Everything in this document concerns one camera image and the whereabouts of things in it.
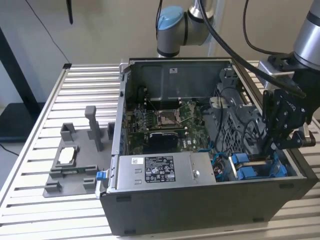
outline black stand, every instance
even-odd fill
[[[9,104],[0,115],[0,142],[24,142],[44,104],[37,103],[1,28],[0,49],[0,61],[23,101]]]

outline cable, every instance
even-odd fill
[[[248,3],[249,3],[249,0],[246,0],[245,4],[244,4],[243,17],[242,17],[243,35],[244,35],[244,39],[245,39],[246,43],[249,45],[250,48],[252,48],[253,50],[256,50],[259,53],[269,54],[269,55],[283,54],[282,52],[268,51],[268,50],[258,48],[256,46],[252,45],[252,43],[249,41],[248,35],[247,35],[247,27],[246,27],[246,16],[247,16]]]
[[[255,120],[254,120],[254,119],[250,119],[250,120],[245,124],[245,126],[244,126],[244,128],[243,128],[243,134],[242,134],[242,136],[241,136],[242,148],[246,148],[247,151],[249,151],[249,150],[248,150],[247,147],[245,146],[244,139],[245,139],[245,135],[246,135],[246,130],[247,130],[247,128],[248,128],[248,126],[249,126],[249,124],[250,124],[251,122],[255,122]]]
[[[211,164],[214,165],[217,157],[218,157],[219,155],[223,155],[223,154],[225,154],[225,153],[224,153],[224,152],[218,152],[216,155],[214,155]]]
[[[216,30],[211,26],[211,23],[207,17],[207,14],[205,12],[204,5],[201,0],[198,0],[199,6],[200,6],[200,12],[202,15],[202,18],[204,20],[204,24],[206,25],[209,33],[214,37],[214,39],[221,45],[221,47],[232,57],[235,59],[236,62],[241,64],[244,68],[248,69],[252,73],[254,73],[257,76],[260,76],[267,82],[295,95],[300,98],[306,97],[306,94],[301,91],[297,86],[288,85],[282,81],[278,81],[272,76],[268,75],[267,73],[261,71],[260,69],[254,67],[250,63],[248,63],[246,60],[244,60],[241,56],[239,56],[230,46],[220,37],[220,35],[216,32]]]
[[[155,17],[155,38],[156,39],[158,39],[158,24],[159,24],[159,19],[160,19],[162,2],[163,2],[163,0],[159,1],[158,11],[156,12],[156,17]]]
[[[9,152],[9,153],[11,153],[11,154],[14,154],[14,155],[16,155],[16,156],[19,156],[18,153],[15,153],[14,151],[10,151],[10,150],[6,149],[2,144],[0,144],[0,147],[2,147],[3,150],[5,150],[5,151],[7,151],[7,152]]]
[[[48,31],[48,29],[46,28],[46,26],[44,25],[44,23],[41,21],[41,19],[38,17],[38,15],[36,14],[35,10],[32,8],[32,6],[30,5],[30,3],[28,2],[28,0],[25,0],[25,2],[29,5],[30,9],[32,10],[33,14],[36,16],[36,18],[39,20],[39,22],[42,24],[42,26],[44,27],[44,29],[46,30],[46,32],[49,34],[52,42],[54,43],[54,45],[59,49],[59,51],[62,53],[62,55],[64,56],[65,60],[70,63],[69,59],[66,57],[66,55],[64,54],[64,52],[60,49],[60,47],[56,44],[55,40],[53,39],[53,37],[51,36],[50,32]]]

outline gray wall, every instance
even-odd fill
[[[246,29],[250,42],[262,49],[290,53],[313,0],[250,0]],[[245,0],[225,0],[220,34],[238,54],[247,60],[265,57],[246,43],[242,17]],[[216,56],[227,56],[217,46]]]
[[[119,63],[156,54],[158,0],[73,0],[73,25],[65,0],[29,2],[72,63]],[[180,5],[186,10],[191,2],[164,0],[163,7]],[[311,0],[251,0],[250,39],[262,48],[289,52],[310,4]],[[244,0],[225,0],[221,33],[243,57],[258,59],[261,55],[250,50],[243,38],[243,6]],[[45,101],[66,60],[24,0],[0,0],[0,26],[36,99]],[[180,55],[201,57],[207,52],[208,46],[186,46]],[[225,53],[217,49],[215,55]],[[0,83],[0,107],[21,101],[1,64]]]

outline slotted metal table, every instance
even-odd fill
[[[119,95],[119,65],[72,65],[64,69],[55,84],[19,158],[1,192],[0,239],[122,239],[113,236],[100,201],[94,194],[44,198],[48,172],[60,142],[62,123],[76,129],[89,128],[85,107],[97,107],[101,127],[116,120]],[[249,72],[260,91],[263,86]],[[309,129],[320,143],[320,125]],[[320,178],[320,145],[301,148]],[[290,201],[267,223],[207,228],[124,237],[124,239],[319,239],[320,183],[301,200]]]

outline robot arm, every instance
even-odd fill
[[[205,13],[214,21],[213,0],[203,0]],[[158,21],[157,52],[159,57],[172,58],[180,46],[201,45],[209,35],[197,0],[184,12],[180,6],[169,6],[161,11]]]
[[[270,154],[275,146],[278,149],[314,146],[316,140],[308,125],[320,107],[320,0],[314,0],[311,5],[294,51],[269,56],[260,62],[259,68],[281,81],[297,85],[306,93],[304,98],[280,88],[263,93],[262,120],[266,135],[260,143],[262,153]]]

